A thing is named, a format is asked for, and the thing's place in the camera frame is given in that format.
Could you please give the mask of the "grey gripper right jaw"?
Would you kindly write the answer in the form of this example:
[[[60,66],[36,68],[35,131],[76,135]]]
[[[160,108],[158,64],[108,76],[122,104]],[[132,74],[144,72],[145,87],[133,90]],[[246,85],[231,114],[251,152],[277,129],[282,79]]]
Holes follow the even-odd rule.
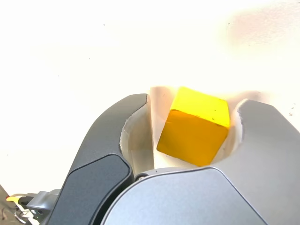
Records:
[[[147,176],[123,191],[105,225],[297,225],[300,134],[250,99],[232,115],[232,152],[212,165]]]

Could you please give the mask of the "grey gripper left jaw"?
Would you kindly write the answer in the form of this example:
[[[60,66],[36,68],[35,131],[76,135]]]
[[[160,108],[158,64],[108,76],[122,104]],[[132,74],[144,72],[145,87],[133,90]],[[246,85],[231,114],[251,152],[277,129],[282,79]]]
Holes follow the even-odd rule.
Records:
[[[123,98],[91,125],[64,181],[49,225],[157,225],[154,191],[136,177],[157,174],[147,93]]]

